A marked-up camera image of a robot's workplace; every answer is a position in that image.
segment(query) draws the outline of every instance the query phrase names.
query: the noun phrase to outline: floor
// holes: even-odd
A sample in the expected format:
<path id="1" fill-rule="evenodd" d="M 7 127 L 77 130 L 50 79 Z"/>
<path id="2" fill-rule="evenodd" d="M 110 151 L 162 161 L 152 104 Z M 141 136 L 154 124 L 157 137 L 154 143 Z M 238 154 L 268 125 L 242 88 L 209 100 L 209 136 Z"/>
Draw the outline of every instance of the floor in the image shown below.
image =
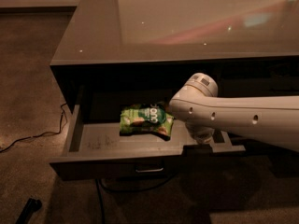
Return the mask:
<path id="1" fill-rule="evenodd" d="M 70 16 L 0 15 L 1 148 L 59 130 L 64 98 L 49 64 Z M 67 128 L 0 153 L 1 223 L 14 223 L 29 198 L 42 202 L 29 223 L 102 223 L 94 180 L 64 182 L 49 166 L 50 157 L 62 154 Z M 157 189 L 101 189 L 106 223 L 299 223 L 297 155 L 220 157 L 202 163 Z M 113 189 L 145 189 L 162 182 L 103 180 Z"/>

